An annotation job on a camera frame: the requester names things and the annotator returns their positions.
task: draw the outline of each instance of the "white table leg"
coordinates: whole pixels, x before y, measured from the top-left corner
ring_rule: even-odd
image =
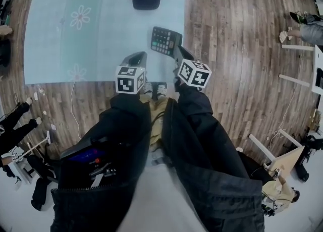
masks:
[[[271,160],[274,161],[276,158],[272,153],[260,142],[257,140],[256,137],[254,137],[252,134],[249,135],[249,138],[258,146],[258,148]]]
[[[288,133],[283,131],[282,129],[279,129],[279,132],[284,135],[287,139],[289,139],[292,143],[294,143],[297,147],[303,147],[302,144],[300,144],[298,141],[296,141],[292,136],[290,136]]]
[[[305,46],[305,45],[282,44],[282,48],[295,49],[295,50],[305,50],[305,51],[314,51],[314,47]]]
[[[305,87],[308,87],[308,88],[310,86],[310,84],[308,82],[301,81],[301,80],[297,80],[297,79],[294,79],[292,77],[285,76],[285,75],[282,75],[282,74],[279,74],[279,78],[284,79],[284,80],[288,80],[288,81],[295,82],[297,84],[300,84],[300,85],[305,86]]]

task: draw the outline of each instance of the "black jacket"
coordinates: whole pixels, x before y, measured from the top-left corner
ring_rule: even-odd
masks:
[[[125,217],[142,173],[150,139],[147,104],[138,95],[118,95],[111,108],[82,140],[111,138],[127,143],[112,184],[95,189],[52,191],[52,232],[116,231]],[[194,88],[180,87],[178,103],[168,100],[163,144],[181,183],[208,231],[264,231],[260,181],[250,180],[231,140],[212,116],[209,99]]]

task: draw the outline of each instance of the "wooden floor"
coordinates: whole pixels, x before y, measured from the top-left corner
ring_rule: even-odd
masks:
[[[9,112],[15,106],[14,93],[23,100],[44,88],[46,95],[38,94],[39,100],[34,102],[31,113],[21,119],[21,124],[32,117],[43,117],[44,124],[27,138],[33,143],[44,137],[50,124],[56,125],[50,148],[52,155],[58,156],[60,151],[79,141],[77,125],[70,113],[73,84],[24,84],[24,35],[30,2],[13,2],[12,60],[6,70],[1,70],[5,76],[0,82],[0,94],[4,110]],[[278,35],[288,26],[297,28],[289,11],[316,13],[313,0],[186,0],[185,6],[185,46],[212,68],[206,94],[214,116],[235,146],[243,147],[256,160],[263,160],[264,155],[247,136],[252,133],[268,146],[268,138],[280,126],[293,93],[282,128],[289,134],[303,133],[317,95],[308,88],[279,79],[278,75],[309,81],[312,61],[301,60],[303,52],[281,49]],[[299,39],[291,42],[302,44]],[[98,121],[99,113],[109,107],[113,95],[112,83],[75,85],[74,113],[81,135]],[[284,150],[285,142],[284,138],[273,140],[274,155]]]

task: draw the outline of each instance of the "calculator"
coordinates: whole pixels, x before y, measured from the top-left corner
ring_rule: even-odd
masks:
[[[151,37],[151,49],[174,58],[174,49],[182,45],[183,36],[175,31],[154,27]]]

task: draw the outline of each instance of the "black pants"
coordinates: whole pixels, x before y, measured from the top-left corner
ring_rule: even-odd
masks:
[[[0,136],[0,155],[12,150],[24,137],[37,127],[35,119],[31,119],[27,125],[13,130],[20,117],[29,110],[27,103],[20,104],[15,111],[9,114],[0,125],[4,128],[5,132]]]

